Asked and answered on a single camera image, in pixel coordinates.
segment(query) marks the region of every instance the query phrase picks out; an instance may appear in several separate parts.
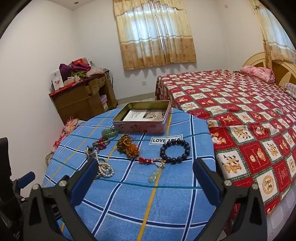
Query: metal tin box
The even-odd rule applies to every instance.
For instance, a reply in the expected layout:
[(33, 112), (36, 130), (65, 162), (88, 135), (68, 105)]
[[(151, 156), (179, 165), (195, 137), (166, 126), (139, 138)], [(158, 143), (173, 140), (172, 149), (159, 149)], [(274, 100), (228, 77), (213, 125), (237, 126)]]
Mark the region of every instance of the metal tin box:
[[(123, 121), (130, 110), (166, 110), (161, 121)], [(172, 113), (169, 100), (130, 102), (114, 117), (113, 125), (119, 132), (164, 134)]]

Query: wooden headboard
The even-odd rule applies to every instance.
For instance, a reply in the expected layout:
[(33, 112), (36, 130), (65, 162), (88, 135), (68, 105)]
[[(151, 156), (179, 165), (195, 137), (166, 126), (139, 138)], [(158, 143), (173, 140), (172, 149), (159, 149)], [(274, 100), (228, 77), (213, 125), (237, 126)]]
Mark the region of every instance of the wooden headboard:
[[(244, 66), (266, 67), (265, 53), (257, 53), (247, 60)], [(272, 62), (272, 70), (276, 78), (276, 84), (283, 86), (285, 83), (296, 84), (296, 65), (291, 62), (275, 60)]]

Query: green jade bangle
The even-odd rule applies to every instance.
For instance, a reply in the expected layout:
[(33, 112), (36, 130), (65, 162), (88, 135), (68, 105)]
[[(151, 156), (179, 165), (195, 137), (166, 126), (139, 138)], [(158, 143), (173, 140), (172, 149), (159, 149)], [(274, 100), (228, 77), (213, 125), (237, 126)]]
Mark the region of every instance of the green jade bangle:
[(111, 139), (116, 136), (118, 136), (118, 130), (116, 130), (115, 128), (104, 129), (102, 131), (102, 137), (106, 139)]

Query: paper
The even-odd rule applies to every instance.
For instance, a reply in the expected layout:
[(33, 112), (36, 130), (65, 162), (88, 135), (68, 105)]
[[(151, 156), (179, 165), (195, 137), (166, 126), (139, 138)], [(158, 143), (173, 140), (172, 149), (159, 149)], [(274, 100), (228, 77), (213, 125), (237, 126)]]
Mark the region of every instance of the paper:
[(61, 72), (60, 70), (56, 70), (55, 72), (52, 72), (50, 74), (50, 77), (52, 79), (52, 83), (54, 85), (54, 90), (58, 90), (59, 88), (64, 87), (64, 83), (62, 80)]
[(162, 121), (166, 110), (130, 110), (123, 121)]

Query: round table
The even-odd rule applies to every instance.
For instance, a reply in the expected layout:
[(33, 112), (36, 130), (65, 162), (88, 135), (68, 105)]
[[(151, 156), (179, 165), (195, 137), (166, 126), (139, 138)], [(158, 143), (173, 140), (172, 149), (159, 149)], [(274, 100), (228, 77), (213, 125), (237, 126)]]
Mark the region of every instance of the round table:
[[(54, 186), (64, 175), (72, 176), (84, 165), (87, 146), (101, 137), (105, 128), (121, 109), (114, 109), (84, 122), (66, 137), (53, 155), (42, 187)], [(189, 142), (191, 153), (181, 164), (166, 164), (154, 183), (148, 177), (157, 169), (130, 160), (116, 149), (119, 134), (106, 149), (99, 152), (114, 168), (111, 178), (95, 180), (83, 202), (75, 209), (97, 238), (104, 241), (170, 240), (192, 241), (204, 228), (214, 212), (192, 171), (193, 159), (202, 157), (215, 171), (214, 149), (205, 120), (172, 109), (167, 133), (131, 133), (143, 158), (158, 158), (162, 143), (169, 138)], [(167, 155), (178, 157), (182, 146), (167, 149)], [(71, 239), (59, 220), (65, 237)]]

